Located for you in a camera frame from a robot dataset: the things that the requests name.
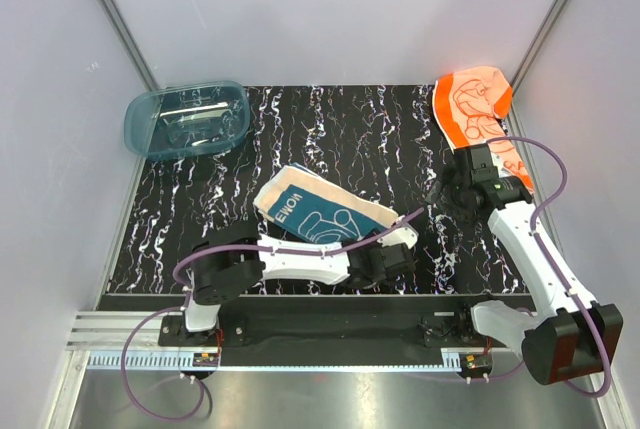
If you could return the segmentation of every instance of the teal plastic container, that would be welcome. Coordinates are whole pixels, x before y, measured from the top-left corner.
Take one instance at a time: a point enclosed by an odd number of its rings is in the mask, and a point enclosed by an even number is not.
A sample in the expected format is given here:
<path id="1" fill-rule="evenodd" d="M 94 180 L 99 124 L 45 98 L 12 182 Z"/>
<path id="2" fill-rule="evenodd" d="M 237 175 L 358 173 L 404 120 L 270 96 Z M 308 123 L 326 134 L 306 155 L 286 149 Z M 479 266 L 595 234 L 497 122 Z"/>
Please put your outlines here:
<path id="1" fill-rule="evenodd" d="M 244 140 L 249 119 L 247 93 L 235 82 L 148 92 L 129 104 L 124 142 L 152 161 L 218 154 Z"/>

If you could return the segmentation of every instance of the drawing on towel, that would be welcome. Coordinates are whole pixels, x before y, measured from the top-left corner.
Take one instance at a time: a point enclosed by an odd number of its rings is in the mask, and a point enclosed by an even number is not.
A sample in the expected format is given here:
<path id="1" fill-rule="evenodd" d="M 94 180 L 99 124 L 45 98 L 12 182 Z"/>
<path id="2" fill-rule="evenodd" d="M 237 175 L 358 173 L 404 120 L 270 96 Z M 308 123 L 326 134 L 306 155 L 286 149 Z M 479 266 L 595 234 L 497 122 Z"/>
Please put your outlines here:
<path id="1" fill-rule="evenodd" d="M 310 213 L 298 227 L 298 232 L 314 244 L 329 244 L 346 239 L 362 239 L 360 229 L 348 209 L 338 209 L 328 221 L 318 211 Z"/>

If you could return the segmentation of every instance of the marble tabletop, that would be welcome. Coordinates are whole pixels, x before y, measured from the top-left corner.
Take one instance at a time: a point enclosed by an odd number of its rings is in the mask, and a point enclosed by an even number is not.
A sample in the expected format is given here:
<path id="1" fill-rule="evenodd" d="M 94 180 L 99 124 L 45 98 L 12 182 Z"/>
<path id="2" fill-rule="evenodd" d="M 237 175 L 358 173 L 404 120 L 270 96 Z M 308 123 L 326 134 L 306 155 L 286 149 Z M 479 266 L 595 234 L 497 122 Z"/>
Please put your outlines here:
<path id="1" fill-rule="evenodd" d="M 431 107 L 431 86 L 249 87 L 252 124 L 243 145 L 224 154 L 145 162 L 108 294 L 177 294 L 174 265 L 211 231 L 242 219 L 288 237 L 253 207 L 260 188 L 297 162 L 399 214 L 424 204 L 451 159 Z M 464 225 L 426 206 L 416 272 L 387 294 L 526 292 L 484 224 Z M 268 281 L 253 294 L 351 294 L 312 281 Z"/>

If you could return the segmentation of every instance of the black marble table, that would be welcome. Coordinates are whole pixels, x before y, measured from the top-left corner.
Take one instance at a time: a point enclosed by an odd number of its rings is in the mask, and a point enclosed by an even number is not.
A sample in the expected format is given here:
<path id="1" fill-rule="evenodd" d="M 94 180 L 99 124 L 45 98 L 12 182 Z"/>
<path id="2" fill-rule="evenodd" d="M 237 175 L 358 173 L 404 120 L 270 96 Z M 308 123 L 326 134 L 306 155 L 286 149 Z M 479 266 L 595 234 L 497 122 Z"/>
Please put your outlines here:
<path id="1" fill-rule="evenodd" d="M 451 158 L 431 107 L 430 86 L 250 87 L 246 142 L 215 156 L 144 165 L 107 294 L 179 294 L 174 265 L 200 238 L 242 219 L 289 237 L 253 207 L 260 188 L 297 162 L 399 214 L 424 204 Z M 412 223 L 417 270 L 366 292 L 526 292 L 520 275 L 482 224 L 466 226 L 427 206 Z M 311 281 L 268 281 L 251 294 L 343 294 Z"/>

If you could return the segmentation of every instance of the metal frame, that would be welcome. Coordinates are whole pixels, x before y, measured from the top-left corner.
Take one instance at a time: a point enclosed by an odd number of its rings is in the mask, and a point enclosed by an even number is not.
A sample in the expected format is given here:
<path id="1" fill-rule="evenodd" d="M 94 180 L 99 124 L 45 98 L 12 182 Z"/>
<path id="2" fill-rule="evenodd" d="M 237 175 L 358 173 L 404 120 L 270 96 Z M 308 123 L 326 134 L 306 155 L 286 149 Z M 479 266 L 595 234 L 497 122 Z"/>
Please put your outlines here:
<path id="1" fill-rule="evenodd" d="M 114 30 L 118 34 L 120 40 L 122 41 L 123 46 L 128 52 L 131 61 L 140 74 L 141 79 L 146 84 L 149 90 L 158 89 L 158 84 L 153 76 L 152 71 L 147 65 L 140 49 L 138 48 L 131 32 L 129 31 L 120 11 L 117 7 L 115 0 L 98 0 L 99 3 L 103 6 L 105 10 L 105 14 L 109 18 L 110 23 L 114 27 Z M 533 62 L 535 61 L 536 56 L 540 52 L 540 49 L 543 47 L 544 42 L 546 41 L 548 35 L 553 29 L 554 25 L 558 21 L 560 15 L 563 10 L 566 8 L 569 0 L 554 0 L 549 12 L 547 13 L 545 19 L 543 20 L 536 36 L 534 37 L 529 49 L 527 50 L 522 62 L 516 74 L 512 80 L 512 87 L 514 92 L 518 90 L 522 81 L 526 77 L 529 69 L 531 68 Z M 507 121 L 508 127 L 511 133 L 515 135 L 522 135 L 523 129 L 521 122 L 517 117 L 517 113 L 514 111 L 511 113 L 512 115 L 509 117 Z M 531 152 L 528 147 L 521 146 L 519 147 L 520 154 L 523 156 L 524 162 L 529 167 L 531 175 L 534 180 L 537 179 L 537 170 L 535 165 L 533 164 L 533 159 L 531 157 Z M 118 231 L 114 237 L 112 242 L 111 251 L 108 259 L 107 267 L 105 268 L 105 276 L 104 283 L 99 286 L 100 293 L 96 294 L 96 306 L 103 305 L 103 302 L 100 301 L 100 296 L 104 293 L 104 289 L 108 282 L 108 278 L 112 274 L 112 271 L 115 267 L 115 263 L 117 260 L 117 255 L 119 252 L 119 246 L 122 241 L 122 237 L 124 236 L 124 230 L 126 228 L 126 224 L 128 221 L 128 215 L 133 205 L 133 201 L 135 198 L 135 193 L 137 189 L 137 185 L 139 179 L 142 175 L 142 168 L 144 166 L 144 160 L 140 158 L 135 168 L 135 173 L 132 178 L 131 187 L 129 191 L 129 197 L 124 204 L 122 215 L 121 215 L 121 223 L 118 227 Z M 555 230 L 555 225 L 553 224 L 552 217 L 546 213 L 544 215 L 544 222 L 547 225 L 547 228 L 550 232 L 551 238 L 554 240 L 558 249 L 561 251 L 561 247 L 559 245 L 559 239 L 557 237 L 557 232 Z M 108 347 L 113 349 L 113 344 L 122 344 L 123 337 L 126 337 L 128 331 L 130 331 L 136 323 L 136 321 L 140 321 L 144 316 L 143 313 L 140 312 L 122 312 L 117 311 L 118 303 L 122 303 L 123 301 L 118 301 L 119 297 L 126 296 L 115 296 L 115 299 L 111 299 L 107 302 L 107 305 L 113 305 L 112 310 L 116 309 L 116 312 L 109 313 L 101 313 L 101 312 L 88 312 L 88 313 L 79 313 L 78 319 L 76 321 L 76 326 L 74 327 L 74 331 L 71 334 L 69 339 L 69 351 L 65 355 L 65 364 L 60 376 L 59 384 L 57 387 L 57 391 L 55 393 L 55 400 L 51 406 L 51 410 L 49 416 L 47 418 L 46 427 L 50 429 L 66 429 L 69 427 L 69 424 L 72 421 L 73 412 L 75 410 L 75 405 L 80 393 L 80 388 L 82 386 L 82 382 L 84 379 L 85 371 L 87 370 L 90 352 L 92 350 L 96 350 L 98 348 Z M 435 296 L 440 298 L 441 301 L 446 299 L 445 296 Z M 136 304 L 140 305 L 142 309 L 144 307 L 152 308 L 152 306 L 156 306 L 158 304 L 162 304 L 162 307 L 167 307 L 170 304 L 175 303 L 175 297 L 173 296 L 165 296 L 158 297 L 153 296 L 153 298 L 147 298 L 144 296 L 135 296 L 137 302 Z M 128 299 L 127 303 L 131 303 L 133 299 Z M 143 330 L 141 330 L 141 339 L 139 338 L 135 343 L 134 349 L 141 350 L 157 350 L 157 342 L 156 336 L 158 334 L 158 330 L 160 328 L 161 321 L 155 320 L 150 321 L 148 326 L 146 326 Z M 599 386 L 601 383 L 602 377 L 600 375 L 591 376 L 591 382 L 594 387 Z M 612 386 L 612 390 L 603 398 L 598 400 L 598 404 L 600 405 L 601 412 L 603 414 L 603 418 L 606 424 L 606 427 L 615 427 L 615 428 L 633 428 L 633 420 L 630 416 L 630 412 L 628 409 L 628 405 L 624 398 L 622 392 L 616 387 L 615 380 L 617 378 L 614 377 L 614 385 Z"/>

